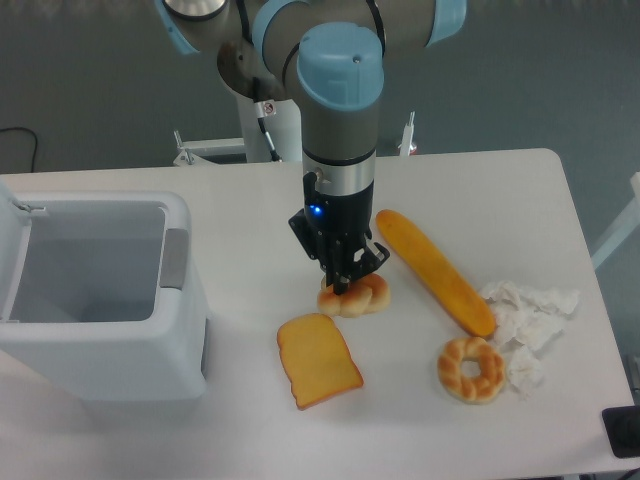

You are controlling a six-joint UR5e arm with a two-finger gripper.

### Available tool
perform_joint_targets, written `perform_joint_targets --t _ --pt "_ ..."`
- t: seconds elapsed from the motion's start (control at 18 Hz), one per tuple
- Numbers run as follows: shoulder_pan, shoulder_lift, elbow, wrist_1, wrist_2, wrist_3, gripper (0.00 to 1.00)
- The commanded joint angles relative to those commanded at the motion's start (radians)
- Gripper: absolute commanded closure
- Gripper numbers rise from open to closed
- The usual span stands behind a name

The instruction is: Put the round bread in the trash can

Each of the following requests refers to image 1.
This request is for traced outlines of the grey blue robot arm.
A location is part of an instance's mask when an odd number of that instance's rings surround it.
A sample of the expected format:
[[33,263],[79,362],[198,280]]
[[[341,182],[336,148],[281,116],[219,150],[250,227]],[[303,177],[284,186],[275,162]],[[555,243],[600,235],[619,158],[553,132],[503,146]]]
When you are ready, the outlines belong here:
[[375,272],[388,250],[370,229],[384,61],[455,35],[463,1],[160,1],[191,49],[233,43],[301,115],[303,208],[290,226],[335,293]]

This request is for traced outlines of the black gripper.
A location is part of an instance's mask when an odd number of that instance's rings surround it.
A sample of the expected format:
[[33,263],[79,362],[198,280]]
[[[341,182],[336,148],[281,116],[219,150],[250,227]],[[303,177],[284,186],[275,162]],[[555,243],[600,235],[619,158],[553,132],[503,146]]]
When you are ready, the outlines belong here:
[[372,240],[373,187],[332,196],[316,188],[318,180],[315,172],[303,176],[304,207],[289,219],[289,226],[307,256],[319,262],[322,290],[334,285],[334,293],[343,295],[349,284],[377,271],[390,253]]

